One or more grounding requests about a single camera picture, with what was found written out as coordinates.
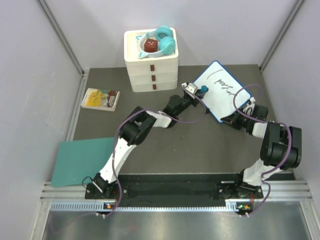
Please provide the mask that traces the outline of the blue heart-shaped eraser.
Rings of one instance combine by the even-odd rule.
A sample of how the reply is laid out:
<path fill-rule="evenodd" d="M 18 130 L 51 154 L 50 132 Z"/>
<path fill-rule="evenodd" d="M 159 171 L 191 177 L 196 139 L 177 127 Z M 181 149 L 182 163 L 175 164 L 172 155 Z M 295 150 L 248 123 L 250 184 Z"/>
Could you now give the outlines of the blue heart-shaped eraser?
<path fill-rule="evenodd" d="M 209 90 L 209 89 L 208 89 L 208 87 L 207 87 L 207 86 L 202 85 L 202 86 L 201 86 L 201 89 L 200 89 L 200 92 L 201 92 L 201 93 L 207 93 L 207 92 L 208 92 L 208 90 Z"/>

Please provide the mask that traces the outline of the blue-framed whiteboard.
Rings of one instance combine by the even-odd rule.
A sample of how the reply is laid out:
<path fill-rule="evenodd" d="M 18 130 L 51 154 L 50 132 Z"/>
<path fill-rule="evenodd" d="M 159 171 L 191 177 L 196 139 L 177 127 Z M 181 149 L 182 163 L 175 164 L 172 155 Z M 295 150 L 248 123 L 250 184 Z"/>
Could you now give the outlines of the blue-framed whiteboard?
<path fill-rule="evenodd" d="M 208 92 L 202 101 L 219 122 L 244 106 L 252 94 L 217 60 L 213 61 L 193 82 L 197 87 L 206 86 Z"/>

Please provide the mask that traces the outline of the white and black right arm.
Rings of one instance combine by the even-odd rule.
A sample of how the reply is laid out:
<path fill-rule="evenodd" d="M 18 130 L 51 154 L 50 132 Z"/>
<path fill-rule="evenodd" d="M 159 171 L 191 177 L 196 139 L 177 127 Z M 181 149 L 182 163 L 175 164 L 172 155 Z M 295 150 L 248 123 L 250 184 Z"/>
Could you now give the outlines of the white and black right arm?
<path fill-rule="evenodd" d="M 268 113 L 266 106 L 253 104 L 221 119 L 236 130 L 244 128 L 249 135 L 262 139 L 259 159 L 236 174 L 233 183 L 217 185 L 222 199 L 261 198 L 259 191 L 263 180 L 299 166 L 302 159 L 302 129 L 293 126 L 286 129 L 282 124 L 266 122 Z"/>

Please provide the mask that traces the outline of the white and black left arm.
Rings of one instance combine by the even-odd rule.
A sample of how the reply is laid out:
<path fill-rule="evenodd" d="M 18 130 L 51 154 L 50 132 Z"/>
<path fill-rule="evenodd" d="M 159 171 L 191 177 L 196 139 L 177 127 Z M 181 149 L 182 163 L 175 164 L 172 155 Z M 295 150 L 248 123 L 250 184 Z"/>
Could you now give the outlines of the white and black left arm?
<path fill-rule="evenodd" d="M 119 193 L 122 193 L 119 172 L 129 154 L 147 138 L 153 128 L 170 129 L 176 123 L 189 124 L 188 121 L 179 120 L 179 115 L 190 106 L 202 104 L 207 91 L 183 91 L 182 97 L 172 95 L 162 111 L 137 106 L 120 124 L 116 130 L 110 158 L 86 186 L 86 199 L 108 199 L 115 193 L 115 187 L 119 187 Z"/>

